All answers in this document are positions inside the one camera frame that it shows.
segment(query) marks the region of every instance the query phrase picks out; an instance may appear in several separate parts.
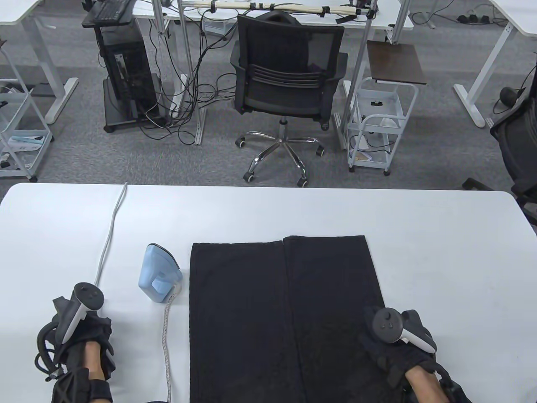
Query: floor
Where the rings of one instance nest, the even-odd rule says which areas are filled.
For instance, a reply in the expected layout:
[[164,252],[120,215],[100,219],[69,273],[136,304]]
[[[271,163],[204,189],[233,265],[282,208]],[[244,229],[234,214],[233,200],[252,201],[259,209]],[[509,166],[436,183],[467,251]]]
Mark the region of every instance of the floor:
[[[412,8],[426,9],[429,3],[416,0]],[[441,13],[455,18],[480,3],[482,0],[455,0]],[[276,131],[276,117],[259,113],[241,116],[232,109],[230,101],[215,103],[208,107],[201,146],[183,145],[176,136],[162,141],[150,140],[137,128],[107,134],[103,131],[102,95],[102,80],[107,74],[98,63],[93,32],[81,27],[84,11],[80,2],[46,0],[37,13],[46,24],[57,27],[43,30],[43,36],[61,76],[80,79],[66,108],[51,126],[56,141],[51,144],[38,172],[40,182],[247,185],[242,176],[250,160],[266,143],[252,141],[244,149],[237,149],[234,140],[247,130]],[[491,9],[482,6],[477,13],[491,16]],[[436,30],[425,25],[416,26],[402,36],[402,42],[416,45],[429,83],[420,88],[391,175],[384,177],[379,170],[363,168],[349,173],[345,154],[340,151],[332,130],[322,132],[316,123],[290,119],[291,134],[314,135],[326,145],[322,158],[315,156],[315,147],[296,147],[309,169],[310,186],[458,189],[468,176],[473,176],[495,189],[509,190],[511,179],[496,141],[487,129],[477,128],[472,123],[452,89],[454,83],[462,83],[466,88],[471,86],[502,28],[496,25],[465,26],[439,17],[433,19]],[[142,21],[141,29],[147,36],[147,21]],[[189,24],[188,29],[192,48],[197,49],[196,27]],[[32,82],[42,81],[43,74],[36,67],[35,55],[21,27],[2,27],[0,35],[8,41],[8,51],[22,66],[24,76]],[[342,51],[351,54],[350,60],[357,54],[360,36],[361,31],[357,30],[345,33]],[[376,39],[382,40],[382,35],[378,33]],[[218,75],[232,71],[229,64],[231,47],[232,44],[207,54],[200,70],[200,82],[214,83]],[[152,70],[156,71],[155,51],[148,40],[146,49]],[[521,85],[535,64],[534,51],[537,51],[537,41],[521,35],[505,46],[497,70],[478,103],[485,116],[492,115],[492,106],[502,87]],[[193,57],[197,60],[198,56],[195,53]],[[163,56],[161,62],[159,55],[158,60],[163,81],[171,82],[172,71],[167,57]],[[0,65],[0,73],[6,71],[6,66]],[[342,109],[343,102],[343,92],[338,90],[335,108]],[[47,105],[47,102],[40,102],[43,110]],[[298,178],[298,171],[281,151],[260,166],[255,182],[248,186],[295,186]],[[0,180],[0,200],[17,182]]]

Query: black glove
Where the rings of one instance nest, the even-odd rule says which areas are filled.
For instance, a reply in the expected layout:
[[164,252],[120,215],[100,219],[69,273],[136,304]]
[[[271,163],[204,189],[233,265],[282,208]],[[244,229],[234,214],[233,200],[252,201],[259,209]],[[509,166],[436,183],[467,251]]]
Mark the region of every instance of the black glove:
[[86,342],[98,342],[101,346],[101,367],[105,379],[108,380],[115,370],[115,364],[110,357],[114,355],[114,349],[109,341],[111,334],[112,321],[109,318],[100,318],[95,311],[88,311],[86,318],[78,323],[71,338],[65,344],[57,344],[56,330],[49,332],[46,340],[54,346],[54,364],[64,364],[68,370],[75,370],[83,365]]
[[447,371],[436,362],[433,354],[428,354],[411,343],[401,340],[395,343],[384,343],[373,332],[372,324],[375,313],[379,307],[366,307],[364,318],[367,332],[359,335],[359,340],[373,361],[388,373],[388,384],[392,388],[398,387],[401,382],[407,386],[405,373],[421,366],[425,371],[440,374],[445,384],[451,385],[452,381]]

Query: hand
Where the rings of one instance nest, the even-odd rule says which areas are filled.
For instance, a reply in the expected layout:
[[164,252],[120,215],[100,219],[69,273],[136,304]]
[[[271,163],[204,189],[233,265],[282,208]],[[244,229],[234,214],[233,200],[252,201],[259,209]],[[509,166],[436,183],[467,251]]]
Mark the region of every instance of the hand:
[[433,355],[400,340],[395,343],[384,343],[375,335],[372,323],[379,309],[378,307],[364,309],[367,332],[360,334],[359,340],[373,361],[387,372],[388,384],[396,388],[401,382],[405,382],[405,374],[418,365],[429,373],[438,371],[443,379],[450,382],[449,374],[436,363]]

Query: black cloth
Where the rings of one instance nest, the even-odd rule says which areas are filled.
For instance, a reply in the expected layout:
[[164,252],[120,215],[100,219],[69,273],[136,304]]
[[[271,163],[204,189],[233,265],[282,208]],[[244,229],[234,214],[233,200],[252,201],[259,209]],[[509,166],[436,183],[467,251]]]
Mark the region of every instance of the black cloth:
[[191,403],[398,403],[358,335],[383,306],[363,236],[194,244]]

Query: office chair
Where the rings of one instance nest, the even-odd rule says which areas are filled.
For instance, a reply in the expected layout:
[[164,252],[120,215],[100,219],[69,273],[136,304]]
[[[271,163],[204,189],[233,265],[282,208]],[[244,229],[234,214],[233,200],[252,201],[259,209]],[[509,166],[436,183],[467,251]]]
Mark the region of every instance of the office chair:
[[303,188],[308,175],[291,144],[317,144],[318,156],[324,154],[324,147],[312,137],[289,138],[287,117],[313,119],[328,130],[333,96],[347,69],[347,54],[339,53],[344,28],[303,26],[282,11],[237,19],[239,41],[230,59],[237,72],[235,109],[240,114],[259,111],[281,116],[277,135],[251,131],[235,141],[240,148],[247,136],[273,141],[253,159],[243,178],[251,182],[256,166],[282,146],[300,169],[297,186]]
[[[511,191],[518,205],[528,221],[537,226],[537,214],[526,208],[527,203],[537,203],[537,74],[527,97],[497,121],[490,134],[498,140],[505,167],[514,180]],[[492,190],[473,178],[462,187]]]

